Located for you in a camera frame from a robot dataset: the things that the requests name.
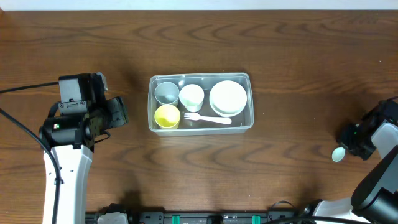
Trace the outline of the grey blue plastic bowl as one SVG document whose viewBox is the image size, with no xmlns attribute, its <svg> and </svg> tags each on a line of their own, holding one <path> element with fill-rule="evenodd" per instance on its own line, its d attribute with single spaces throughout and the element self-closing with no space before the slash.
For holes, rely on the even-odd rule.
<svg viewBox="0 0 398 224">
<path fill-rule="evenodd" d="M 233 112 L 233 113 L 227 113 L 227 112 L 224 112 L 224 111 L 220 111 L 220 110 L 217 109 L 217 108 L 213 108 L 213 111 L 214 111 L 216 114 L 218 114 L 219 116 L 221 116 L 221 117 L 230 118 L 230 117 L 233 117 L 233 116 L 237 116 L 237 115 L 240 114 L 243 110 L 238 110 L 238 111 Z"/>
</svg>

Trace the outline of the yellow plastic cup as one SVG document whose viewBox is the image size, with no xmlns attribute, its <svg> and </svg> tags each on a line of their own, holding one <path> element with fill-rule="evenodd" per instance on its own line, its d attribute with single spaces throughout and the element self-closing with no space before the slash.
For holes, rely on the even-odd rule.
<svg viewBox="0 0 398 224">
<path fill-rule="evenodd" d="M 156 109 L 154 119 L 161 129 L 177 129 L 181 114 L 179 109 L 174 105 L 162 105 Z"/>
</svg>

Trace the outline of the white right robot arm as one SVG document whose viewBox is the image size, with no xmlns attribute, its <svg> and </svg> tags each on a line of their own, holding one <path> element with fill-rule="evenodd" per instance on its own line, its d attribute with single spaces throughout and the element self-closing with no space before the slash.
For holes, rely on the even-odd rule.
<svg viewBox="0 0 398 224">
<path fill-rule="evenodd" d="M 371 142 L 379 151 L 381 161 L 360 182 L 351 197 L 321 201 L 313 216 L 397 224 L 397 126 L 382 123 L 371 136 Z"/>
</svg>

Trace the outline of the pink plastic fork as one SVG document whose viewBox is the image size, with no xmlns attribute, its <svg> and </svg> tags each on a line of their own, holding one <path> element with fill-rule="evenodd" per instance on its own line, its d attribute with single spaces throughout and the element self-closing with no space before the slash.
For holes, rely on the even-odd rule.
<svg viewBox="0 0 398 224">
<path fill-rule="evenodd" d="M 198 113 L 185 113 L 183 118 L 191 121 L 209 121 L 212 123 L 227 124 L 227 125 L 230 125 L 232 123 L 231 118 L 202 116 Z"/>
</svg>

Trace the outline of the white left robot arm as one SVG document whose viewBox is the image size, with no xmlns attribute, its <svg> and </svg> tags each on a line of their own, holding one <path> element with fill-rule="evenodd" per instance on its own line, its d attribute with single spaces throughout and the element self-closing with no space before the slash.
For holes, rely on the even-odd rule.
<svg viewBox="0 0 398 224">
<path fill-rule="evenodd" d="M 44 154 L 46 185 L 43 223 L 85 223 L 86 188 L 94 147 L 109 129 L 128 124 L 120 97 L 94 105 L 86 113 L 65 114 L 78 102 L 55 103 L 39 129 L 50 149 Z"/>
</svg>

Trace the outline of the mint green plastic spoon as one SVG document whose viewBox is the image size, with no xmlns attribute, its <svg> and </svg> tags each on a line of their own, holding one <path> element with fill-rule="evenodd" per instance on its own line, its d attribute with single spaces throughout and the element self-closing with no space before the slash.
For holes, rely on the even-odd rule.
<svg viewBox="0 0 398 224">
<path fill-rule="evenodd" d="M 346 149 L 343 147 L 337 147 L 333 150 L 331 154 L 331 158 L 334 162 L 340 162 L 344 159 L 345 157 L 345 152 Z"/>
</svg>

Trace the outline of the white plastic bowl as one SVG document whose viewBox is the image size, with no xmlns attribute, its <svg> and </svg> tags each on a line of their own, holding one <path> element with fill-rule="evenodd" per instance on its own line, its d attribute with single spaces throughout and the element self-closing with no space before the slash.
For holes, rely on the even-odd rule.
<svg viewBox="0 0 398 224">
<path fill-rule="evenodd" d="M 248 101 L 245 89 L 237 82 L 225 80 L 218 82 L 210 91 L 211 108 L 233 113 L 243 110 Z"/>
</svg>

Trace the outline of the grey plastic cup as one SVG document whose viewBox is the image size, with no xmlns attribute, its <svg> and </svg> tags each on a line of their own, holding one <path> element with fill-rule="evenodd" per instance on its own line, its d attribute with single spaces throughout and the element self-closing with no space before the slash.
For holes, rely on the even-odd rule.
<svg viewBox="0 0 398 224">
<path fill-rule="evenodd" d="M 159 84 L 154 92 L 156 100 L 161 105 L 178 106 L 180 90 L 178 86 L 172 82 L 163 82 Z"/>
</svg>

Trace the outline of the white plastic cup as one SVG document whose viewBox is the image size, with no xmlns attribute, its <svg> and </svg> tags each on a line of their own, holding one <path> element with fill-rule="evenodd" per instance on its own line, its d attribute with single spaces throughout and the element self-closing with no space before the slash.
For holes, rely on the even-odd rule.
<svg viewBox="0 0 398 224">
<path fill-rule="evenodd" d="M 189 112 L 198 112 L 202 105 L 205 97 L 204 90 L 199 85 L 190 84 L 184 86 L 179 94 L 179 100 L 182 105 Z"/>
</svg>

